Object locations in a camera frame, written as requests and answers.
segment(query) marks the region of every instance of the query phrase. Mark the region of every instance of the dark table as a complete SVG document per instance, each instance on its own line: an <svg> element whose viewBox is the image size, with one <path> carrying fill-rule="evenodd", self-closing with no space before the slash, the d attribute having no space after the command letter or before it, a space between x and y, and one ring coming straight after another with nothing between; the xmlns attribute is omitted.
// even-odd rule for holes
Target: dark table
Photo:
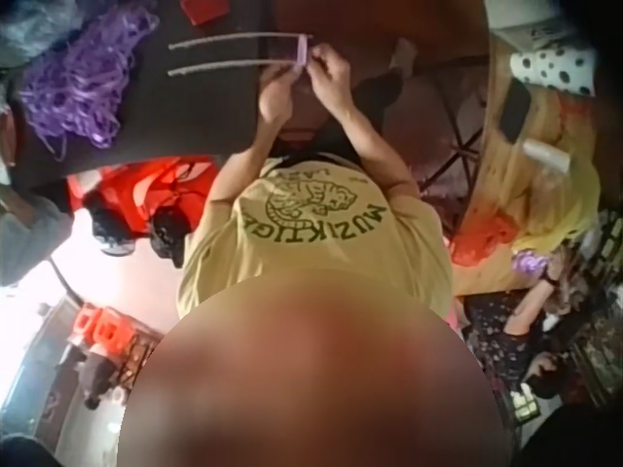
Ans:
<svg viewBox="0 0 623 467"><path fill-rule="evenodd" d="M210 71L169 78L179 66L224 59L256 58L258 40L238 40L169 51L168 44L204 35L265 30L266 2L230 0L231 11L202 29L182 12L179 0L159 0L158 29L137 47L136 66L124 92L122 123L113 146L94 148L70 136L62 162L55 160L32 128L18 118L13 185L36 187L105 165L183 155L228 155L250 145L257 117L257 68Z"/></svg>

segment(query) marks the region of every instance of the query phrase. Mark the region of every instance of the white polka dot cup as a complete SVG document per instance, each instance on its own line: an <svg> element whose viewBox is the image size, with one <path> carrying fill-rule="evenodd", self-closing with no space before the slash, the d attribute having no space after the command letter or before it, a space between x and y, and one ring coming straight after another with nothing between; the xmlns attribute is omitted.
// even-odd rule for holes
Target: white polka dot cup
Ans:
<svg viewBox="0 0 623 467"><path fill-rule="evenodd" d="M595 95L597 54L592 49L560 47L512 54L510 67L522 83L574 94Z"/></svg>

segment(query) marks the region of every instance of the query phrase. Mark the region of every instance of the tiger graphic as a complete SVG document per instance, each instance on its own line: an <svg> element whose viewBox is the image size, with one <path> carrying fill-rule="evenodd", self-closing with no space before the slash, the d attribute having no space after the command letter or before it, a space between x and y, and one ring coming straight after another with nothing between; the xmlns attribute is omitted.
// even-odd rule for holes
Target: tiger graphic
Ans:
<svg viewBox="0 0 623 467"><path fill-rule="evenodd" d="M309 229L313 221L307 216L326 217L330 212L345 211L356 200L355 193L333 182L287 180L275 184L266 202L266 215L286 229Z"/></svg>

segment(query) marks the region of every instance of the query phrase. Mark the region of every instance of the wooden table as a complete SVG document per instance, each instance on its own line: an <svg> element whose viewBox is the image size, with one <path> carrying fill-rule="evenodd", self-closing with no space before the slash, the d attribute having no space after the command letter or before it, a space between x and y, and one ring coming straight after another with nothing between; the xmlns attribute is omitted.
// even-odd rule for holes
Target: wooden table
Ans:
<svg viewBox="0 0 623 467"><path fill-rule="evenodd" d="M500 209L517 222L525 219L531 180L540 170L528 159L521 143L532 138L591 159L595 150L594 99L528 86L532 104L518 143L511 145L497 127L512 74L510 56L515 52L492 36L488 106L485 117L481 165L474 192L459 232ZM532 280L511 267L512 251L500 245L477 267L454 266L455 295L474 295L530 287Z"/></svg>

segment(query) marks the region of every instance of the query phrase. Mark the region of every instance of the red plastic bag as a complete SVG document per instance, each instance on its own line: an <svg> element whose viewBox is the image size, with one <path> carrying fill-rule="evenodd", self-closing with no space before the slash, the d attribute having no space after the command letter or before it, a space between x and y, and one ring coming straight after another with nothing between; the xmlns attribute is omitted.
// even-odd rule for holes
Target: red plastic bag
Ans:
<svg viewBox="0 0 623 467"><path fill-rule="evenodd" d="M519 233L515 221L500 211L493 218L474 222L471 226L462 229L451 245L453 263L467 268L489 258L500 244L512 242Z"/></svg>

